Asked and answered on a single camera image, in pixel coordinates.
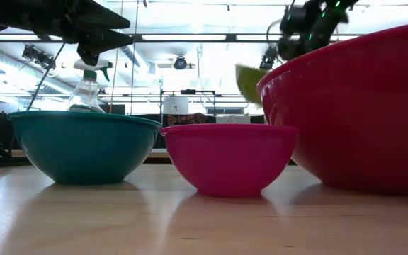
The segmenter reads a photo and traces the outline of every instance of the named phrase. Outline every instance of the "teal bowl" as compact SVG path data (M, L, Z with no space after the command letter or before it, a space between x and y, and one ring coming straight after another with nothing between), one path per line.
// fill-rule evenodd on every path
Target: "teal bowl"
M30 162L57 183L121 182L147 158L162 124L104 113L24 111L8 115Z

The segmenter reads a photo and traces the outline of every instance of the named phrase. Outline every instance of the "bowl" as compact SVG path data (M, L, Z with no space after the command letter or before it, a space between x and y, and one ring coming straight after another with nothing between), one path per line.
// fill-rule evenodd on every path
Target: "bowl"
M8 115L30 162L57 183L121 182L149 155L160 123L105 113L24 111Z
M324 185L408 195L408 25L303 55L256 89L270 124L299 130L293 160Z
M296 130L262 124L178 125L162 129L171 160L208 196L259 196L284 170Z

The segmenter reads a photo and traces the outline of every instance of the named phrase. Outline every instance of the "cable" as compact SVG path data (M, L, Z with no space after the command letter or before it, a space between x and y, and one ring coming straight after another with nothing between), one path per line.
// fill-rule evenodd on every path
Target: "cable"
M135 20L135 35L138 31L138 11L140 9L140 0L138 0L138 4L136 5L136 20ZM132 63L135 63L135 52L136 52L136 42L133 43L133 59ZM133 83L135 82L135 64L132 65L132 89L130 92L130 115L133 115Z
M122 5L120 6L120 16L123 17L123 14L124 14L124 1L122 1ZM116 84L116 73L118 72L118 62L119 62L119 48L116 49L116 63L114 65L113 88L111 89L110 113L113 112L113 96L114 96L114 86Z
M31 63L32 60L29 60L28 62L26 62L20 69L19 71L23 70L23 68L25 68L29 63Z
M268 28L267 28L267 43L270 42L270 40L268 39L268 34L270 33L270 29L272 29L272 27L273 27L274 25L280 23L282 20L283 20L283 19L276 20L276 21L272 22L272 23L268 26Z
M59 51L56 54L56 57L53 59L53 62L56 62L56 59L57 59L57 57L59 57L62 49L64 49L64 46L65 46L65 43L62 44L61 48L59 49ZM42 86L45 78L47 78L47 75L48 75L48 72L50 71L50 69L51 69L51 65L48 66L45 74L43 75L42 79L40 80L39 84L37 85L37 89L34 92L33 99L31 99L31 102L29 103L29 106L26 108L27 111L29 111L31 109L31 107L33 106L35 98L39 94L40 87Z
M56 54L56 57L53 59L53 62L56 62L56 59L57 59L57 57L59 57L59 55L60 55L62 49L64 49L64 46L65 46L65 43L62 44L61 48L59 49L59 51L58 51L57 54ZM37 95L39 94L40 87L42 86L42 84L43 84L45 78L47 78L47 75L48 75L48 72L50 71L50 69L51 69L51 65L48 66L46 72L43 74L42 79L40 80L39 84L37 85L37 89L36 89L35 92L34 92L33 99L31 99L31 102L29 103L29 106L26 108L27 111L29 111L29 110L31 109L31 107L33 106L34 101L35 101L35 98L36 98ZM15 134L12 135L11 143L10 143L10 145L8 146L8 153L9 153L10 155L12 155L12 149L13 149L13 144L14 144L14 143L15 143Z
M294 4L295 4L295 0L293 0L292 3L290 3L289 8L292 8L292 6L294 6ZM277 20L277 21L272 22L272 23L268 26L268 28L267 28L267 43L270 41L270 40L268 39L268 34L270 33L270 29L272 29L272 27L273 27L274 25L280 23L282 20L283 20L283 19L281 18L281 19L279 19L279 20Z

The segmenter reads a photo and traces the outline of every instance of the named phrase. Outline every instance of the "ceiling light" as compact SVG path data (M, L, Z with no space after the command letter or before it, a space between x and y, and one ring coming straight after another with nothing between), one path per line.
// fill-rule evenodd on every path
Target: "ceiling light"
M332 35L330 37L330 40L333 41L342 41L342 40L350 40L350 39L354 39L357 38L358 36L353 36L353 35Z
M111 94L99 94L99 95L97 95L98 97L123 97L124 95L120 95L120 94L118 94L118 95L111 95Z
M4 103L12 103L12 104L18 104L17 100L13 100L12 98L7 98L4 96L0 96L0 101Z
M226 40L226 35L143 35L143 40Z
M63 88L61 88L60 86L58 86L58 85L56 85L56 84L53 84L53 83L51 83L51 82L49 82L49 81L44 81L43 83L44 83L44 85L47 85L47 86L49 86L49 87L51 87L51 88L54 88L54 89L56 89L57 91L59 91L59 92L61 92L61 93L70 94L70 91L69 91L69 90L63 89Z
M32 96L32 95L30 93L0 93L0 96L26 97L26 96Z
M50 36L50 39L52 41L58 41L61 42L62 38L57 37L57 36ZM33 41L33 40L38 40L40 41L40 38L36 35L0 35L0 40L19 40L19 41Z
M270 41L277 41L279 40L281 35L269 35L268 39ZM299 36L298 35L293 35L291 36L293 40L298 40ZM252 41L267 41L266 35L238 35L236 37L237 40L252 40Z

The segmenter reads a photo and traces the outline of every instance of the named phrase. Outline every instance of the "pink bowl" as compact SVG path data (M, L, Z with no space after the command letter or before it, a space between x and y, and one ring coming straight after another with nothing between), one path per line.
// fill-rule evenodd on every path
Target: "pink bowl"
M284 170L296 130L262 124L178 125L161 130L183 177L209 196L259 196Z
M270 124L299 130L293 159L323 184L408 195L408 25L294 59L257 90Z

